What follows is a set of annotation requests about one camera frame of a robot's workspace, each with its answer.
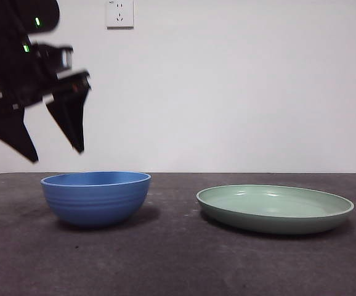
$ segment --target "plate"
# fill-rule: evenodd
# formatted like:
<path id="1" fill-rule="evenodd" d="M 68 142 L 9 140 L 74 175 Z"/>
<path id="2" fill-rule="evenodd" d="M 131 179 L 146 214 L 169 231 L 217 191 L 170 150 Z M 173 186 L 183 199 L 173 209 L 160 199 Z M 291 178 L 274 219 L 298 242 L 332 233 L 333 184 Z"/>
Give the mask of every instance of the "plate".
<path id="1" fill-rule="evenodd" d="M 197 193 L 205 214 L 222 223 L 257 232 L 308 234 L 333 229 L 354 204 L 311 189 L 272 185 L 229 185 Z"/>

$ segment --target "black object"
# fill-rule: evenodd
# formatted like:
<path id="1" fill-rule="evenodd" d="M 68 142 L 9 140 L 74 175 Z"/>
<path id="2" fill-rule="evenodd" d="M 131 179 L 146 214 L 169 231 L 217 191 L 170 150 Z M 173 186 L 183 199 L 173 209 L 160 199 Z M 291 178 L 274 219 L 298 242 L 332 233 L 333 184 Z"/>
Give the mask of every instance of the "black object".
<path id="1" fill-rule="evenodd" d="M 59 22 L 56 0 L 0 0 L 0 140 L 32 162 L 38 160 L 23 124 L 25 107 L 52 94 L 47 105 L 72 146 L 84 150 L 83 106 L 90 89 L 87 71 L 71 69 L 71 46 L 31 43 L 28 35 L 52 31 Z"/>

